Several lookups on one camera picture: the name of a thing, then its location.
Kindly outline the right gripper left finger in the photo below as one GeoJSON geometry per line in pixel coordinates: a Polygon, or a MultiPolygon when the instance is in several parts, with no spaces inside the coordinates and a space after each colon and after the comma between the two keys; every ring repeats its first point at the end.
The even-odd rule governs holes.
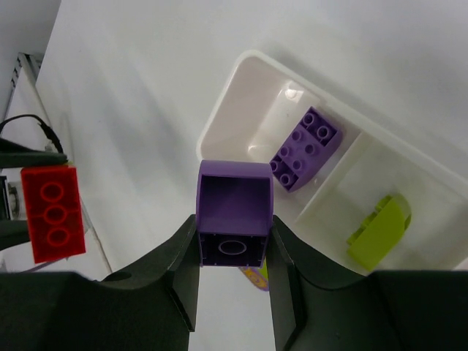
{"type": "Polygon", "coordinates": [[[75,272],[1,275],[3,350],[186,350],[200,278],[195,217],[102,281],[75,272]]]}

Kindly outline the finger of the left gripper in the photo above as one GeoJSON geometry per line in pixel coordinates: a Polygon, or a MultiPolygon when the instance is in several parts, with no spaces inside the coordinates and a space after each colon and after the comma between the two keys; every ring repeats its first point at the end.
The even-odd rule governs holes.
{"type": "Polygon", "coordinates": [[[65,154],[32,150],[1,139],[1,169],[65,165],[66,163],[68,163],[68,158],[65,154]]]}
{"type": "Polygon", "coordinates": [[[30,241],[26,220],[0,221],[0,250],[5,250],[30,241]]]}

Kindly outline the purple patterned curved lego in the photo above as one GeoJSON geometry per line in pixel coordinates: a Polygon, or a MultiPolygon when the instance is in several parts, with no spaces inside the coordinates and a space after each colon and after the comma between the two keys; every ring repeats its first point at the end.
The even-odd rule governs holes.
{"type": "Polygon", "coordinates": [[[342,140],[342,130],[310,107],[271,159],[273,176],[287,192],[300,189],[316,176],[342,140]]]}

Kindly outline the purple patterned lego base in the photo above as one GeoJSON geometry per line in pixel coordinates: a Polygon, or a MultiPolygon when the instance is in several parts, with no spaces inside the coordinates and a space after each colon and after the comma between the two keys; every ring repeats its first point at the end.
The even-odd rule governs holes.
{"type": "Polygon", "coordinates": [[[266,261],[260,267],[240,267],[241,273],[259,290],[268,292],[268,269],[266,261]]]}

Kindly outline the red lego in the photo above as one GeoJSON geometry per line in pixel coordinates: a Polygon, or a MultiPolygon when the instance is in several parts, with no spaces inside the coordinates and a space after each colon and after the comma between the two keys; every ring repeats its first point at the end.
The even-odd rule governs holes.
{"type": "Polygon", "coordinates": [[[86,252],[75,167],[25,167],[20,172],[26,221],[36,264],[86,252]]]}

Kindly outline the purple rounded lego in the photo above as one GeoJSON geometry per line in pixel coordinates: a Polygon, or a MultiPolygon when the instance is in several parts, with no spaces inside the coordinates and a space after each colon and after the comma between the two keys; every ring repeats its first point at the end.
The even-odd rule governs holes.
{"type": "Polygon", "coordinates": [[[273,226],[271,166],[204,159],[195,219],[201,265],[259,268],[273,226]]]}

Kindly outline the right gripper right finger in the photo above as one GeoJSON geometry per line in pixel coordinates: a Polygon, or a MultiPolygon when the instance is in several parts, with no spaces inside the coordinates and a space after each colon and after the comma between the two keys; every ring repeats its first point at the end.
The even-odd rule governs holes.
{"type": "Polygon", "coordinates": [[[266,261],[278,350],[465,350],[467,273],[360,275],[273,221],[266,261]]]}

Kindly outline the green curved lego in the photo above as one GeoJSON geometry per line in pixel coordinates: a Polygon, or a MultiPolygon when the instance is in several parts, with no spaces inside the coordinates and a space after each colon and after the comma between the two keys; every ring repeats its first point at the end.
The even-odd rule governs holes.
{"type": "Polygon", "coordinates": [[[394,193],[383,197],[347,239],[347,253],[372,271],[401,240],[412,220],[406,198],[394,193]]]}

